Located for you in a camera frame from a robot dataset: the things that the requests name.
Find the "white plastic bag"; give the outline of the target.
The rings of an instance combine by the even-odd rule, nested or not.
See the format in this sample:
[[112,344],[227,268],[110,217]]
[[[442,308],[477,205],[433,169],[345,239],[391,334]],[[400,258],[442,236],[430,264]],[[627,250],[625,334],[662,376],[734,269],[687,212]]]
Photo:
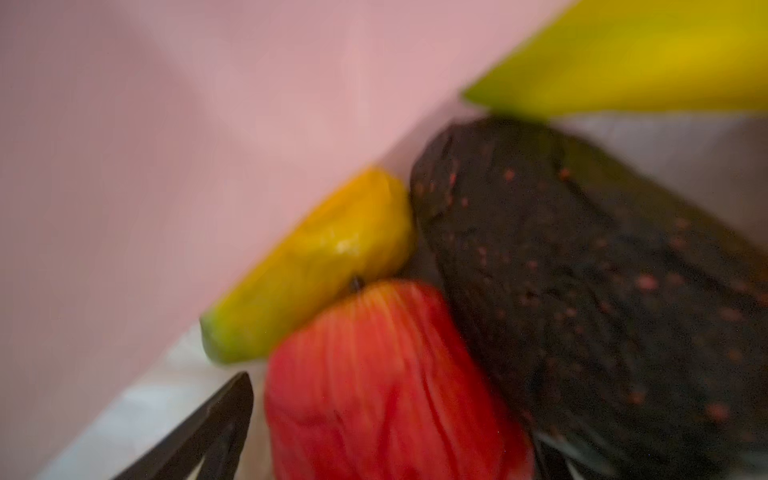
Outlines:
[[405,174],[565,1],[5,1],[1,475],[108,478],[227,379],[199,313],[362,166]]

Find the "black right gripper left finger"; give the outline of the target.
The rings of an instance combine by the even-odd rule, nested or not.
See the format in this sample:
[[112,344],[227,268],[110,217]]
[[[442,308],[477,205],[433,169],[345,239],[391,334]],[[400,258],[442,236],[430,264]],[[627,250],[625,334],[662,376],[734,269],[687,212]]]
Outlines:
[[116,478],[232,479],[253,407],[250,376],[239,372]]

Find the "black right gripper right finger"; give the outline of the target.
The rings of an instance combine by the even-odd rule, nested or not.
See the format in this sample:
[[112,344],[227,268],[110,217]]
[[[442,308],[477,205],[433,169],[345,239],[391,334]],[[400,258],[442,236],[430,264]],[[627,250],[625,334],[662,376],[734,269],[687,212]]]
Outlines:
[[532,438],[535,456],[535,479],[538,480],[573,480],[574,476],[564,456],[556,449],[547,446],[537,437]]

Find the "yellow banana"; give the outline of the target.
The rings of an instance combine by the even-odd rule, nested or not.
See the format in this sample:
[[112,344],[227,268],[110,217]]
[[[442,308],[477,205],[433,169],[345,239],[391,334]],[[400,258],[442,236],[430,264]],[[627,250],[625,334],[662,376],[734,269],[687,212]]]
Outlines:
[[577,1],[466,87],[491,111],[764,112],[764,1]]

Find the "red fruit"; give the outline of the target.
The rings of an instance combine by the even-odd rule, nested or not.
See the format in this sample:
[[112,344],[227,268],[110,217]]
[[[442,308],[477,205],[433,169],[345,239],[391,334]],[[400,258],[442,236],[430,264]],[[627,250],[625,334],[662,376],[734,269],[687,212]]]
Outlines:
[[379,282],[271,355],[279,479],[529,479],[534,455],[435,287]]

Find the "dark avocado fruit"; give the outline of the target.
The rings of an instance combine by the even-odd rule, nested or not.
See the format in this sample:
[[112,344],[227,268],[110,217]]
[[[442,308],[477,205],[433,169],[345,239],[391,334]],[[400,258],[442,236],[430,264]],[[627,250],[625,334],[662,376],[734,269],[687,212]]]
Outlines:
[[456,325],[569,479],[767,475],[767,253],[589,140],[445,126],[411,199]]

